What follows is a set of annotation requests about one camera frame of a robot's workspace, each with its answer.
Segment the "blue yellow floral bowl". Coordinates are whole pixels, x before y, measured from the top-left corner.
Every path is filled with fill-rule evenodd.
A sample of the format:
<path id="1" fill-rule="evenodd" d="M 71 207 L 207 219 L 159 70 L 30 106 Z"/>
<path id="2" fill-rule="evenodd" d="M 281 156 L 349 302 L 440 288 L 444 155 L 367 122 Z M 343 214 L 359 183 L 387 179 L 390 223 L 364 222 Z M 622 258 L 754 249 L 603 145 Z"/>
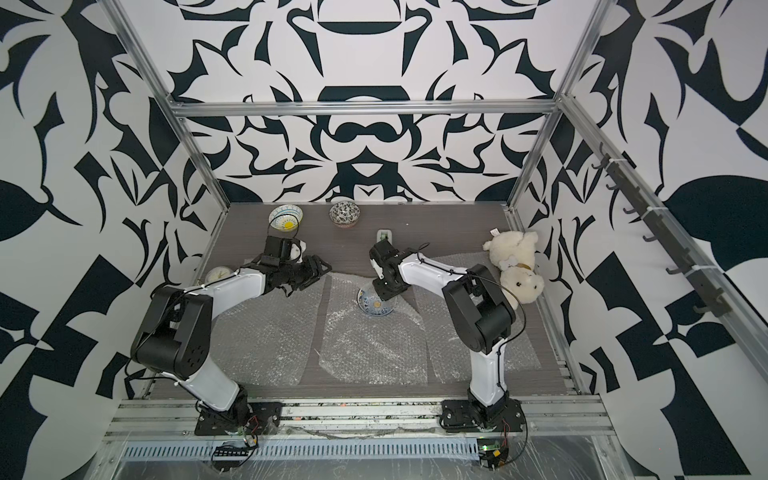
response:
<path id="1" fill-rule="evenodd" d="M 364 314 L 371 317 L 388 316 L 395 310 L 394 304 L 380 298 L 372 286 L 361 288 L 358 291 L 356 303 Z"/>

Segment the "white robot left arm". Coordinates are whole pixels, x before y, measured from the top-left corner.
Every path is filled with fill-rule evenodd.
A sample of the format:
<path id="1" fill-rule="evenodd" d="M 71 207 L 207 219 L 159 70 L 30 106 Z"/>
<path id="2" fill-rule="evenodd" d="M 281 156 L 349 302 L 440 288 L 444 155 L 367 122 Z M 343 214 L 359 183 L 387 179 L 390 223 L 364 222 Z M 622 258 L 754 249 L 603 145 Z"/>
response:
<path id="1" fill-rule="evenodd" d="M 163 286 L 152 296 L 130 347 L 132 361 L 177 382 L 201 409 L 245 423 L 247 393 L 210 355 L 214 320 L 243 302 L 279 290 L 303 291 L 332 271 L 306 243 L 269 236 L 264 251 L 222 279 L 194 287 Z"/>

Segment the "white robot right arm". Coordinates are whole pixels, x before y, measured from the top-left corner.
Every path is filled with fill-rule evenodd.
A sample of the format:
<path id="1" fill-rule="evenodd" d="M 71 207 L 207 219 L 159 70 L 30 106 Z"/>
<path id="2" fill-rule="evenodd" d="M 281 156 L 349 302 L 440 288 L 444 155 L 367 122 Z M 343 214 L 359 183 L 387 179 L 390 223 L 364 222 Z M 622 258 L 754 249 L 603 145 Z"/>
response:
<path id="1" fill-rule="evenodd" d="M 449 266 L 417 249 L 400 251 L 387 240 L 375 243 L 369 258 L 380 299 L 388 301 L 413 286 L 443 299 L 455 333 L 470 350 L 470 405 L 485 418 L 497 416 L 509 398 L 503 360 L 517 316 L 489 270 L 480 264 Z"/>

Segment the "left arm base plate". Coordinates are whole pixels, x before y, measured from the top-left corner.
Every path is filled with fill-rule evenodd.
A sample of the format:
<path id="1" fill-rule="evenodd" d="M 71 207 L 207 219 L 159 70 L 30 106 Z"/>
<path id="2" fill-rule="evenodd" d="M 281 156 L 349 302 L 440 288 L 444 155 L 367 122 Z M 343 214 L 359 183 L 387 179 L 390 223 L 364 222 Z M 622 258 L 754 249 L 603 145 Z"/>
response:
<path id="1" fill-rule="evenodd" d="M 197 401 L 194 435 L 261 435 L 280 426 L 283 406 L 281 402 L 235 403 L 230 410 L 218 412 Z"/>

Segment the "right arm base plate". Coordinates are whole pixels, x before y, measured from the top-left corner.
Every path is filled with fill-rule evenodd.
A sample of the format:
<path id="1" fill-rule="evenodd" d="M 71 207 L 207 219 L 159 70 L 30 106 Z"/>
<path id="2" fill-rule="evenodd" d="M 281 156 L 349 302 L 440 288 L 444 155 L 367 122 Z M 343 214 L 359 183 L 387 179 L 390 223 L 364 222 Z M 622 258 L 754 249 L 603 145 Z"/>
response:
<path id="1" fill-rule="evenodd" d="M 502 398 L 490 407 L 474 399 L 443 400 L 438 423 L 448 433 L 522 432 L 527 419 L 516 399 Z"/>

